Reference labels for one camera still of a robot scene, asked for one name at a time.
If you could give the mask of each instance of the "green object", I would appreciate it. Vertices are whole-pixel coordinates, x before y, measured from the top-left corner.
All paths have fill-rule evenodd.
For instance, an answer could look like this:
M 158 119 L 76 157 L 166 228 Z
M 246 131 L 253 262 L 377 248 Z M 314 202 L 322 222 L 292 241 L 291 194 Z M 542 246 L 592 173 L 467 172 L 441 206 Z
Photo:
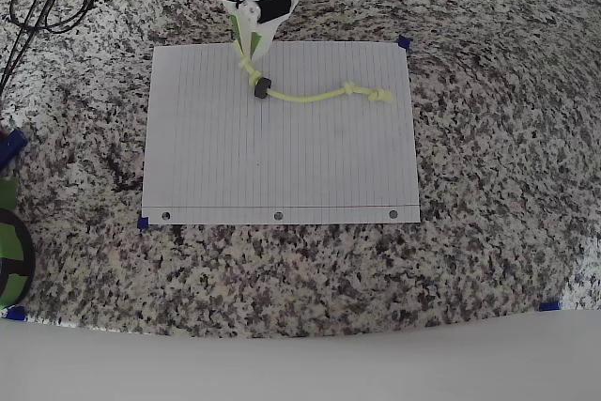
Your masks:
M 23 247 L 14 225 L 0 223 L 0 258 L 23 261 Z
M 232 25 L 234 26 L 234 34 L 236 35 L 236 39 L 238 40 L 238 44 L 240 46 L 240 49 L 242 48 L 242 38 L 240 37 L 240 29 L 238 27 L 238 19 L 236 19 L 236 16 L 232 15 Z
M 0 308 L 21 302 L 36 268 L 34 244 L 25 224 L 0 208 Z
M 7 286 L 0 294 L 0 309 L 9 307 L 21 296 L 29 278 L 19 274 L 9 274 Z
M 261 42 L 261 36 L 256 32 L 253 32 L 251 35 L 251 58 L 253 58 L 254 51 L 256 50 L 256 46 Z
M 0 208 L 15 211 L 18 190 L 19 180 L 17 178 L 0 178 Z

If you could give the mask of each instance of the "yellow rope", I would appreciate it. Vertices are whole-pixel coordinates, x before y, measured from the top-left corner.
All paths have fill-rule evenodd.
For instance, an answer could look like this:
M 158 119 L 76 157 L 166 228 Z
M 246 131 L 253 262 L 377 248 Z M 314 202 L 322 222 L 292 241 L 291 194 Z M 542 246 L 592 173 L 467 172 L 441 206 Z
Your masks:
M 239 66 L 245 69 L 250 75 L 249 85 L 255 87 L 258 84 L 263 74 L 259 70 L 253 68 L 253 65 L 249 61 L 249 59 L 244 56 L 244 53 L 240 49 L 240 46 L 237 41 L 234 42 L 234 47 L 238 51 L 240 56 Z M 393 101 L 393 93 L 390 91 L 386 91 L 382 88 L 377 89 L 369 89 L 369 88 L 361 88 L 360 86 L 356 86 L 352 82 L 344 82 L 342 88 L 338 88 L 335 91 L 331 91 L 329 93 L 318 94 L 315 96 L 288 96 L 284 93 L 279 93 L 278 91 L 274 91 L 271 88 L 267 90 L 267 94 L 270 96 L 279 99 L 285 100 L 286 102 L 297 102 L 297 103 L 309 103 L 309 102 L 318 102 L 320 100 L 327 100 L 331 98 L 335 98 L 337 96 L 342 96 L 343 94 L 351 95 L 353 93 L 364 94 L 367 96 L 370 102 L 374 102 L 377 100 L 382 100 L 384 102 L 392 102 Z

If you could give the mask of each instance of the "blue masking tape piece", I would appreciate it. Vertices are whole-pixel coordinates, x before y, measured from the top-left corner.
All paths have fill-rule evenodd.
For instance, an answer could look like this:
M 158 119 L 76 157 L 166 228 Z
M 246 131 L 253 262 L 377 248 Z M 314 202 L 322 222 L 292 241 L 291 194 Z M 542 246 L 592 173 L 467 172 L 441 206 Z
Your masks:
M 562 306 L 559 301 L 554 302 L 541 302 L 541 305 L 538 307 L 539 312 L 551 312 L 553 310 L 562 310 Z
M 14 321 L 25 321 L 26 316 L 27 312 L 25 311 L 25 308 L 21 305 L 18 305 L 16 307 L 9 308 L 5 318 L 12 319 Z
M 25 135 L 19 129 L 12 131 L 8 138 L 0 143 L 0 170 L 4 169 L 8 162 L 25 146 L 27 146 Z
M 148 218 L 138 218 L 138 229 L 148 230 Z
M 403 49 L 408 51 L 410 46 L 411 46 L 411 40 L 409 38 L 405 38 L 403 35 L 399 35 L 398 47 L 402 47 Z

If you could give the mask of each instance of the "sheet of paper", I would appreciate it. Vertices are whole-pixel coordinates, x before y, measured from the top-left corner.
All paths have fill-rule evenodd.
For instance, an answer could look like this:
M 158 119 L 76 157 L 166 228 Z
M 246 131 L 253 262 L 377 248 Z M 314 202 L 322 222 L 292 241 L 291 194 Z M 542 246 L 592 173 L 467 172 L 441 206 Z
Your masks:
M 142 214 L 150 224 L 420 221 L 405 50 L 391 43 L 274 42 L 254 66 L 298 104 L 254 97 L 231 44 L 157 47 Z

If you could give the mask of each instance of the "granite countertop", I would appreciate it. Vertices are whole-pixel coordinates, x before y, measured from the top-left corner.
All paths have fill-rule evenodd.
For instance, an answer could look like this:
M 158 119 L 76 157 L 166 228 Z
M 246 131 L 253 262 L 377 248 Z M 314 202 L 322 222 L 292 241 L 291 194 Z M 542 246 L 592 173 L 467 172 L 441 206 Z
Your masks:
M 420 224 L 142 232 L 153 46 L 231 40 L 223 7 L 98 0 L 39 35 L 2 103 L 30 139 L 4 174 L 37 245 L 29 320 L 258 337 L 601 307 L 600 0 L 300 0 L 279 39 L 399 33 Z

